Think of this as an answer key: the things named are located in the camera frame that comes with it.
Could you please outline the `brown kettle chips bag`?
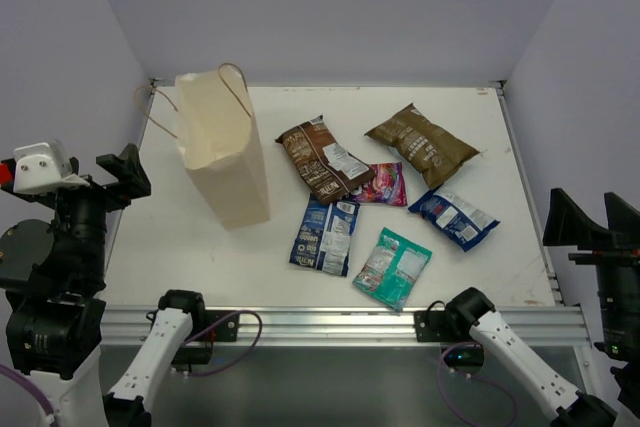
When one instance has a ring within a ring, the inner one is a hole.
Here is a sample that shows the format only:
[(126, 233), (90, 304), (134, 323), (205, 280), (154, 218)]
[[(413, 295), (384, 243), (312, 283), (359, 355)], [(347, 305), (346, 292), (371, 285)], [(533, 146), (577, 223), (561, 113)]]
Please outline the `brown kettle chips bag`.
[(372, 181), (374, 169), (340, 145), (322, 115), (289, 128), (275, 142), (323, 205), (348, 197)]

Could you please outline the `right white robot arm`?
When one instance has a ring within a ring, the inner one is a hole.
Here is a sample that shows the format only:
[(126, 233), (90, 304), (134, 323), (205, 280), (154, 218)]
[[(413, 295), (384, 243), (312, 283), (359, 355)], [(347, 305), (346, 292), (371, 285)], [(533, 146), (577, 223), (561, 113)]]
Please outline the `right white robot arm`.
[(561, 189), (550, 192), (542, 242), (568, 247), (568, 259), (595, 270), (602, 339), (596, 349), (615, 361), (612, 407), (548, 362), (475, 287), (446, 303), (451, 336), (478, 343), (519, 382), (550, 426), (636, 426), (639, 423), (639, 211), (614, 192), (604, 195), (599, 224)]

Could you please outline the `green snack packet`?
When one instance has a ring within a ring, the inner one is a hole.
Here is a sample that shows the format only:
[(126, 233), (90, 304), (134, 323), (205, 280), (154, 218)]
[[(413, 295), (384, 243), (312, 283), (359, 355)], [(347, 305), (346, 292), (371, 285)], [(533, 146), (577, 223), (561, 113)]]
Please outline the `green snack packet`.
[(383, 228), (352, 284), (394, 312), (402, 312), (432, 251)]

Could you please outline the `beige paper bag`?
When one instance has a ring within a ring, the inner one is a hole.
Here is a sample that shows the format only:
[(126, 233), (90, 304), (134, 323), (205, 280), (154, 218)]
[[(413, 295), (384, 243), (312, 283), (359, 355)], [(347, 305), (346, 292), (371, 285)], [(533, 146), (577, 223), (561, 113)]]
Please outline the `beige paper bag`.
[(237, 65), (179, 75), (172, 93), (147, 83), (133, 96), (149, 125), (169, 137), (148, 133), (141, 148), (157, 206), (214, 217), (226, 230), (270, 220), (257, 114)]

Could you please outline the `light blue snack bag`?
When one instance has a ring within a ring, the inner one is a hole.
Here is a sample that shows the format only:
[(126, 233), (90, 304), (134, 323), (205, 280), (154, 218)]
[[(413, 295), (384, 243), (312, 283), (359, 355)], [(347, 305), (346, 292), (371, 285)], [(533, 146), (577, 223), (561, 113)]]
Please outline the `light blue snack bag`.
[(393, 149), (435, 190), (480, 152), (441, 126), (431, 122), (413, 103), (365, 133)]

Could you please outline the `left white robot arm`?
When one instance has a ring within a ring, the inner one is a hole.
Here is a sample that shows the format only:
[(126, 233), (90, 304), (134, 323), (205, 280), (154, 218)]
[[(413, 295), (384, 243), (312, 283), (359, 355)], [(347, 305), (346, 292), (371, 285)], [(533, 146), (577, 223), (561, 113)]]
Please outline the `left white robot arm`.
[(53, 212), (50, 221), (23, 220), (1, 237), (1, 287), (11, 307), (5, 374), (33, 395), (44, 426), (150, 425), (176, 354), (208, 326), (201, 294), (168, 291), (127, 371), (101, 389), (106, 220), (149, 196), (151, 184), (135, 145), (96, 162), (111, 183), (81, 174), (57, 141), (17, 148), (1, 163), (3, 192)]

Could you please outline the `purple pink candy bag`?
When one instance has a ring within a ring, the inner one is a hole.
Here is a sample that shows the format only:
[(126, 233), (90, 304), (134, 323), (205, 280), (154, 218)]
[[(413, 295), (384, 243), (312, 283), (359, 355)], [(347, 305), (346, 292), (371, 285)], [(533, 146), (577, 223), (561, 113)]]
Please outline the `purple pink candy bag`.
[(359, 203), (406, 207), (406, 184), (401, 162), (371, 164), (374, 178), (353, 191), (348, 199)]

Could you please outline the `dark blue snack packet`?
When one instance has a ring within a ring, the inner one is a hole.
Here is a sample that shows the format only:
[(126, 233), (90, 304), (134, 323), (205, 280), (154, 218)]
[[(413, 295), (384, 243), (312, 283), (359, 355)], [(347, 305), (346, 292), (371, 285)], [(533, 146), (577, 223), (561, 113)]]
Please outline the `dark blue snack packet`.
[(408, 207), (464, 252), (480, 244), (500, 221), (443, 186), (427, 191)]

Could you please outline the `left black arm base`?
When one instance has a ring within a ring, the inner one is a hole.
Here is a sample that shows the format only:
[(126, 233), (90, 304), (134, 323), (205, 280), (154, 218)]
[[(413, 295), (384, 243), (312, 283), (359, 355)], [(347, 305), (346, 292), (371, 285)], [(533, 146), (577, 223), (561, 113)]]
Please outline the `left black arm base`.
[[(186, 347), (181, 347), (172, 361), (172, 366), (179, 371), (192, 372), (196, 366), (207, 365), (213, 358), (213, 348), (220, 343), (233, 343), (237, 341), (239, 330), (238, 313), (229, 317), (224, 322), (220, 319), (231, 310), (206, 310), (205, 320), (200, 327), (209, 327), (215, 324), (216, 327), (206, 333), (200, 333), (196, 339), (189, 342)], [(201, 331), (194, 329), (192, 335)]]

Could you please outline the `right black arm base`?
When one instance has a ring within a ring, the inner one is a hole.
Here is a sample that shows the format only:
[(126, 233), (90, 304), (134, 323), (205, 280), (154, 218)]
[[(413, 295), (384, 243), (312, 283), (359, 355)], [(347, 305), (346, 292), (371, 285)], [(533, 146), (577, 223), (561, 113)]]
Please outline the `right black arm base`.
[(445, 313), (445, 302), (436, 300), (426, 309), (413, 314), (416, 340), (443, 344), (441, 351), (458, 344), (444, 359), (447, 368), (456, 373), (476, 375), (484, 365), (484, 348), (472, 343), (468, 334), (457, 333)]

